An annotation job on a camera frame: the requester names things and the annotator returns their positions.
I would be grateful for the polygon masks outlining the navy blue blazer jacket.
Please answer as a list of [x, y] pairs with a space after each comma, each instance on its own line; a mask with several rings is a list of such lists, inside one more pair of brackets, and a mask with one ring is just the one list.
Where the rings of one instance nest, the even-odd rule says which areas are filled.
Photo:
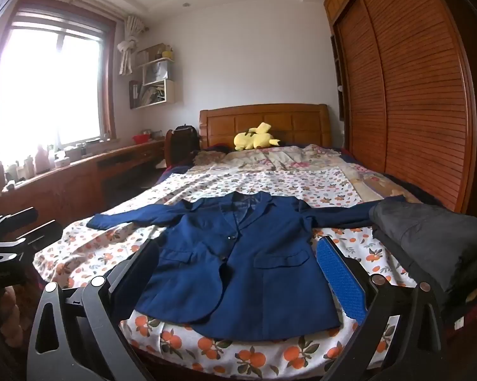
[[138, 313], [207, 337], [272, 341], [339, 326], [313, 232], [368, 226], [370, 209], [371, 203], [314, 208], [294, 197], [233, 192], [97, 214], [88, 227], [162, 227], [158, 265]]

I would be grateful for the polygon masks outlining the folded grey clothes pile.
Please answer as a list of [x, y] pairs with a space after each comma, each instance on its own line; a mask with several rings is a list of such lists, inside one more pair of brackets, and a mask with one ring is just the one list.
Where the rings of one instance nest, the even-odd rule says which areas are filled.
[[464, 315], [477, 290], [477, 217], [393, 199], [380, 201], [369, 217], [374, 237], [410, 278], [430, 284], [443, 318]]

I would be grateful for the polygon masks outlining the long wooden desk cabinet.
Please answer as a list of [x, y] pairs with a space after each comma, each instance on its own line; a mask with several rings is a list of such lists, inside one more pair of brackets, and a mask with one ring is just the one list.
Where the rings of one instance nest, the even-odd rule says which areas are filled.
[[164, 142], [112, 150], [26, 181], [0, 196], [0, 215], [34, 207], [38, 217], [26, 230], [52, 219], [62, 226], [108, 210], [144, 191], [142, 183], [158, 175]]

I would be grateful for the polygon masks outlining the orange floral bed sheet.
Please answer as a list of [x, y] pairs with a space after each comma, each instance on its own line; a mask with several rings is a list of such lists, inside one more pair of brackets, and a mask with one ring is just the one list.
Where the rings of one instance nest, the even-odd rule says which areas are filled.
[[368, 273], [415, 285], [370, 225], [345, 225], [368, 202], [339, 167], [174, 174], [69, 225], [34, 267], [45, 281], [83, 287], [155, 239], [152, 279], [120, 324], [133, 347], [191, 375], [321, 376], [358, 327], [316, 261], [321, 239]]

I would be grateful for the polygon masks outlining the pink floral quilt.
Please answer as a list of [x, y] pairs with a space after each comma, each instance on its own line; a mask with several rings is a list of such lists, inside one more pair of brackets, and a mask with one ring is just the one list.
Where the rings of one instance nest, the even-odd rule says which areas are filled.
[[338, 168], [363, 200], [403, 195], [410, 203], [421, 201], [413, 187], [403, 187], [399, 181], [393, 181], [385, 175], [365, 168], [338, 150], [315, 144], [306, 147], [285, 146], [233, 151], [227, 154], [216, 150], [204, 150], [198, 152], [193, 163], [194, 166], [189, 170], [190, 174], [240, 171], [281, 171], [293, 174]]

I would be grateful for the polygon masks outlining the red bowl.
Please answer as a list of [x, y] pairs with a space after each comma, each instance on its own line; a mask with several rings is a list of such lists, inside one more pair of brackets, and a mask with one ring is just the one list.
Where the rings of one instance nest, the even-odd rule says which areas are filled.
[[132, 137], [135, 144], [145, 144], [150, 141], [149, 133], [141, 133]]

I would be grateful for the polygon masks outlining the black backpack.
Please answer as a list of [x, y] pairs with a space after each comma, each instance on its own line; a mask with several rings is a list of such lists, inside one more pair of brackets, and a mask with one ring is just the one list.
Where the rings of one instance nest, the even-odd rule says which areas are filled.
[[169, 146], [169, 162], [172, 165], [179, 164], [192, 157], [195, 152], [201, 149], [200, 137], [193, 126], [177, 126], [172, 131]]

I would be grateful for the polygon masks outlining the yellow Pikachu plush toy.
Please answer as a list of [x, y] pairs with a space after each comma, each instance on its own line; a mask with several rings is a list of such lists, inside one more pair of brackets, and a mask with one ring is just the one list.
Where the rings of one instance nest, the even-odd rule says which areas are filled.
[[234, 138], [236, 151], [253, 150], [279, 146], [280, 140], [269, 132], [271, 126], [262, 122], [258, 127], [252, 127], [247, 132], [240, 132]]

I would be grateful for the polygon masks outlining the wooden louvred wardrobe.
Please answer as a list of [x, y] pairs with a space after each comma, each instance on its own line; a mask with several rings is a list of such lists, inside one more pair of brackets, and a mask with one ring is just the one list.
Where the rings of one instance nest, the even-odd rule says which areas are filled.
[[324, 0], [345, 146], [370, 170], [477, 216], [474, 0]]

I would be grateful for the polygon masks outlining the tied white curtain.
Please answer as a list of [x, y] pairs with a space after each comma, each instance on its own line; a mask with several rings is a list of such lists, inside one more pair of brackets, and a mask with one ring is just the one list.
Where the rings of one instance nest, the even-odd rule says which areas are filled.
[[135, 54], [139, 42], [139, 37], [147, 29], [143, 21], [134, 15], [129, 15], [125, 21], [124, 40], [120, 41], [117, 49], [120, 52], [120, 76], [132, 74], [133, 55]]

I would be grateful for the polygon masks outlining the window with brown frame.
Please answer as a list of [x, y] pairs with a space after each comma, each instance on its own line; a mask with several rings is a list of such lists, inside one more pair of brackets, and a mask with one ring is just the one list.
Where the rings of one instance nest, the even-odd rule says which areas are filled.
[[0, 147], [115, 138], [116, 22], [59, 0], [19, 0], [0, 38]]

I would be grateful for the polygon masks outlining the white wall shelf unit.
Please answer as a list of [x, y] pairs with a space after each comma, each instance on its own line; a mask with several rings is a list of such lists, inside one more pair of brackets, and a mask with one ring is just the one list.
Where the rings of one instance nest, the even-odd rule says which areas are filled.
[[159, 43], [135, 54], [129, 82], [130, 108], [141, 109], [175, 102], [174, 51]]

